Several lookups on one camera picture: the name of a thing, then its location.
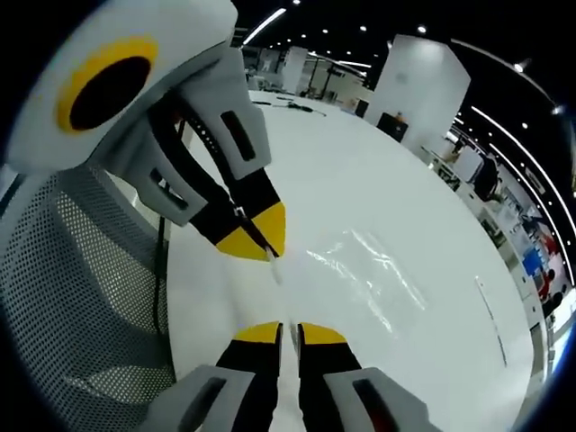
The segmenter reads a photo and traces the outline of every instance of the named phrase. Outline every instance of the glossy white tabletop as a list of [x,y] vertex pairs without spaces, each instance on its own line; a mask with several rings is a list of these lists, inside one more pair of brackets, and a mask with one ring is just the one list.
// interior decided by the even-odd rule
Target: glossy white tabletop
[[[400,144],[336,107],[301,102],[327,117],[263,106],[273,154],[266,171],[286,207],[282,286],[268,263],[224,256],[193,227],[172,228],[177,376],[214,364],[241,327],[308,321],[342,333],[362,366],[421,398],[444,431],[509,430],[533,353],[498,251],[458,196]],[[198,139],[191,152],[214,172]],[[293,363],[286,342],[271,430],[302,430]]]

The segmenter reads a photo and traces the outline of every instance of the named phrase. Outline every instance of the ceiling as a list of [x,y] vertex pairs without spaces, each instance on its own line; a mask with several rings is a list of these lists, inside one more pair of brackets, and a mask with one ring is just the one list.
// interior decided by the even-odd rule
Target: ceiling
[[[575,40],[568,6],[549,8],[526,2],[375,2],[354,0],[233,0],[238,8],[238,27],[248,33],[279,7],[287,12],[273,22],[251,46],[287,50],[298,45],[336,60],[371,65],[367,86],[374,87],[388,55],[387,41],[396,34],[420,36],[419,25],[427,27],[427,38],[450,46],[472,78],[463,102],[461,119],[470,135],[488,147],[498,147],[518,167],[525,163],[539,171],[504,133],[471,107],[475,106],[514,135],[550,176],[569,211],[576,215],[571,189],[572,152],[563,122],[574,122],[576,85],[573,62]],[[554,108],[546,96],[520,74],[492,58],[452,43],[464,41],[488,51],[509,64],[529,60],[524,74],[537,82],[556,104],[567,106],[564,115],[551,115]],[[547,188],[543,201],[553,202],[549,211],[569,240],[568,253],[576,262],[576,236],[566,211]]]

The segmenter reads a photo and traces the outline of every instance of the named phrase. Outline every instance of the linear ceiling light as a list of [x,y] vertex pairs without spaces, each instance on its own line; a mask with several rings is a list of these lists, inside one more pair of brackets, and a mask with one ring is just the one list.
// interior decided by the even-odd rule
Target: linear ceiling light
[[556,189],[556,186],[554,185],[550,176],[544,171],[544,169],[540,166],[540,164],[536,161],[536,159],[534,159],[534,156],[532,156],[530,154],[530,152],[520,143],[520,141],[518,141],[510,132],[508,132],[506,129],[504,129],[495,120],[493,120],[488,114],[485,114],[484,112],[480,111],[478,108],[476,108],[474,106],[472,107],[472,109],[476,113],[478,113],[479,115],[484,117],[484,119],[486,119],[488,122],[492,123],[498,129],[500,129],[502,131],[502,133],[504,133],[504,135],[506,135],[508,138],[513,140],[514,143],[518,146],[518,148],[521,149],[524,152],[524,154],[528,157],[528,159],[530,159],[532,161],[532,163],[535,165],[535,167],[538,168],[538,170],[540,171],[542,176],[546,179],[546,182],[548,182],[548,184],[552,188],[553,192],[556,195],[556,198],[558,198],[560,205],[562,206],[562,208],[564,209],[564,212],[566,213],[566,217],[568,218],[568,222],[570,223],[570,226],[572,227],[574,237],[576,237],[576,224],[574,224],[574,219],[570,215],[570,211],[568,210],[568,206],[566,205],[566,202],[564,202],[563,198],[560,196],[560,193],[558,192],[558,189]]
[[562,114],[565,111],[565,107],[563,105],[556,105],[552,110],[552,115]]
[[277,18],[280,18],[283,13],[286,12],[286,9],[281,7],[276,12],[271,14],[268,18],[264,20],[260,25],[258,25],[254,31],[252,31],[247,38],[244,39],[242,45],[248,45],[263,29],[265,29],[268,25],[273,23]]
[[564,247],[564,243],[562,242],[562,238],[560,237],[560,231],[558,231],[558,229],[556,228],[556,224],[554,223],[552,216],[550,216],[548,209],[546,209],[545,204],[542,202],[540,195],[538,194],[537,191],[535,191],[534,187],[532,187],[532,185],[526,180],[526,178],[522,175],[520,170],[518,168],[516,168],[512,164],[512,162],[510,162],[510,160],[506,156],[504,156],[504,154],[500,150],[498,150],[496,147],[494,147],[493,144],[490,144],[490,147],[496,153],[498,153],[502,157],[502,159],[504,159],[508,163],[508,165],[514,170],[514,172],[517,174],[517,176],[520,179],[522,179],[522,181],[526,184],[526,187],[528,188],[528,190],[532,193],[532,195],[535,197],[536,201],[540,205],[540,207],[538,207],[538,208],[540,210],[542,210],[546,214],[546,216],[548,217],[548,220],[550,221],[550,224],[552,225],[552,231],[556,232],[556,237],[558,237],[558,243],[560,243],[560,247],[562,248],[562,252],[564,253],[564,259],[568,263],[567,267],[568,267],[568,273],[570,276],[570,282],[571,282],[572,286],[574,286],[574,274],[572,274],[572,266],[571,266],[569,258],[568,258],[568,253],[566,252],[566,248]]
[[[482,54],[483,56],[486,56],[492,60],[498,61],[500,64],[504,65],[505,67],[512,69],[516,72],[518,72],[518,69],[516,68],[516,65],[511,65],[510,63],[508,63],[507,61],[503,60],[502,58],[495,56],[494,54],[492,54],[491,52],[488,52],[485,49],[482,48],[478,48],[475,47],[474,45],[471,45],[470,43],[464,42],[462,40],[458,40],[458,39],[451,39],[450,40],[453,43],[457,43],[458,45],[461,45],[463,47],[466,47],[469,50],[473,50],[476,51],[480,54]],[[536,90],[538,90],[540,93],[542,93],[551,103],[554,103],[554,101],[552,100],[552,98],[548,95],[548,93],[540,86],[536,83],[536,81],[534,79],[532,79],[530,76],[526,75],[526,74],[519,74],[519,77],[523,77],[528,83],[530,83]]]
[[372,67],[371,65],[366,65],[364,63],[356,63],[355,61],[339,61],[338,63],[340,63],[342,65],[348,65],[348,66],[358,66],[359,68],[370,69]]

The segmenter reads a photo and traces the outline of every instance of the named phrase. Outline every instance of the white pillar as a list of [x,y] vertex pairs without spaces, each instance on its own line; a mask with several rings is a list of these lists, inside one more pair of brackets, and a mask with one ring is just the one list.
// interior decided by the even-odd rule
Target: white pillar
[[460,109],[470,76],[444,44],[398,35],[364,118],[377,125],[383,113],[408,124],[402,145],[420,147],[441,140]]
[[300,47],[291,47],[286,54],[282,69],[283,90],[286,92],[296,94],[307,56],[308,50]]

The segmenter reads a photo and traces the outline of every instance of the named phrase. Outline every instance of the white robot arm casing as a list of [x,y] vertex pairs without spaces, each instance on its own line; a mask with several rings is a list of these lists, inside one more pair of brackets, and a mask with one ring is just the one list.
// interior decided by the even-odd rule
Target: white robot arm casing
[[[134,102],[158,82],[206,50],[228,46],[237,16],[230,0],[105,2],[59,48],[22,104],[8,141],[8,164],[24,174],[49,173],[82,164]],[[63,128],[59,124],[59,100],[72,76],[98,58],[103,47],[113,49],[115,43],[133,40],[146,41],[155,51],[145,85],[97,127]],[[161,96],[153,95],[152,99]]]

